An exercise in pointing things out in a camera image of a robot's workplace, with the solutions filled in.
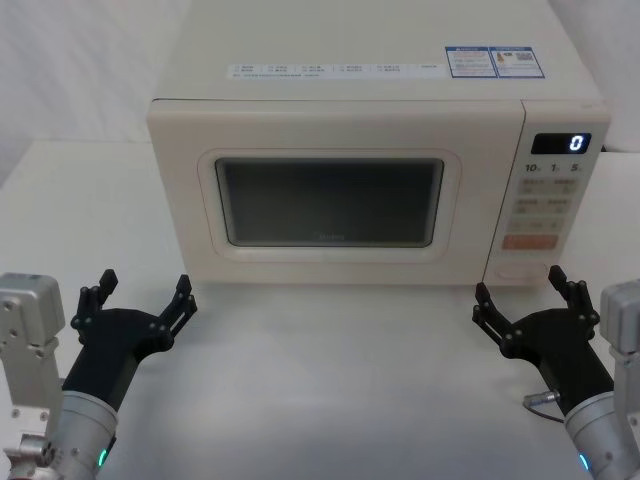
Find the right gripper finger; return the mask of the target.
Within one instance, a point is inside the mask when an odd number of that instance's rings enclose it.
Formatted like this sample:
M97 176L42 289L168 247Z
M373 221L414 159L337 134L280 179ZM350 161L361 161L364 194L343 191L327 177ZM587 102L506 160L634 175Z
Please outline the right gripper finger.
M476 285L475 300L472 321L498 346L505 358L518 358L520 343L516 327L497 309L483 282Z
M569 312L577 318L586 340L592 340L600 315L594 309L587 283L584 280L569 280L559 265L550 267L548 280L566 302Z

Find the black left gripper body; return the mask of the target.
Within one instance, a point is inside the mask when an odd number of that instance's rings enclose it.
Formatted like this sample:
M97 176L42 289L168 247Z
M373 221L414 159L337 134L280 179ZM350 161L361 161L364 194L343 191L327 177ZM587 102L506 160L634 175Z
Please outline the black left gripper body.
M71 326L78 332L82 348L62 390L95 397L115 411L120 409L139 364L174 344L169 327L139 310L77 315Z

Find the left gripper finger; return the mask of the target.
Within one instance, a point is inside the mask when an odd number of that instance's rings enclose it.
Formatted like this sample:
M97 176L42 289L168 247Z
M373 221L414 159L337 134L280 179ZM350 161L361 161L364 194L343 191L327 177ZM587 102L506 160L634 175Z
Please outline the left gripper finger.
M176 284L174 295L156 320L149 324L149 339L153 350L170 350L175 338L197 312L188 275L182 274Z
M106 269L97 285L80 289L76 314L71 320L71 327L80 330L89 325L95 315L100 312L111 294L116 289L118 278L113 269Z

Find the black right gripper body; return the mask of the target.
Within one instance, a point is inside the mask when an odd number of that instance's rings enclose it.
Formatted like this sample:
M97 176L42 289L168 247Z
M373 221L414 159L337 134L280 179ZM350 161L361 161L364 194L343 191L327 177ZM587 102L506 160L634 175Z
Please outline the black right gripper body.
M593 350L599 314L547 309L512 324L501 340L501 354L524 360L540 373L566 415L580 403L614 390L614 381Z

